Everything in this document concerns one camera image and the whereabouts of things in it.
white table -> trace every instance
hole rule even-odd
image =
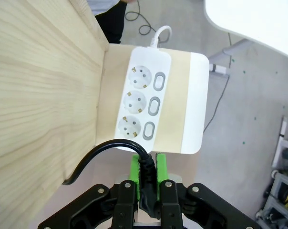
[[[205,0],[205,13],[220,30],[245,38],[211,56],[210,62],[252,42],[288,57],[288,0]]]

caster wheel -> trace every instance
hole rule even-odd
[[[261,209],[255,214],[255,218],[259,219],[259,218],[262,218],[262,217],[263,217],[263,210]]]
[[[273,169],[271,172],[271,178],[274,179],[276,177],[276,173],[278,173],[277,169]]]

white power strip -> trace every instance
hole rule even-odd
[[[132,51],[114,138],[131,139],[148,153],[153,150],[171,61],[169,54],[157,48]]]

wood grain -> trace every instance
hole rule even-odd
[[[97,144],[114,138],[126,72],[130,54],[134,48],[135,46],[131,45],[110,44],[105,54],[97,118]],[[180,153],[191,53],[170,49],[161,50],[171,55],[172,65],[153,150]]]
[[[78,15],[81,17],[82,21],[88,27],[92,35],[99,42],[100,46],[104,51],[107,51],[109,48],[109,42],[105,37],[100,25],[98,24],[96,18],[92,14],[92,11],[86,0],[69,0],[73,5]]]
[[[0,0],[0,229],[27,228],[94,146],[103,58],[68,0]]]

black pants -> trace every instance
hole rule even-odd
[[[126,6],[127,3],[119,1],[107,12],[95,16],[109,43],[121,43]]]

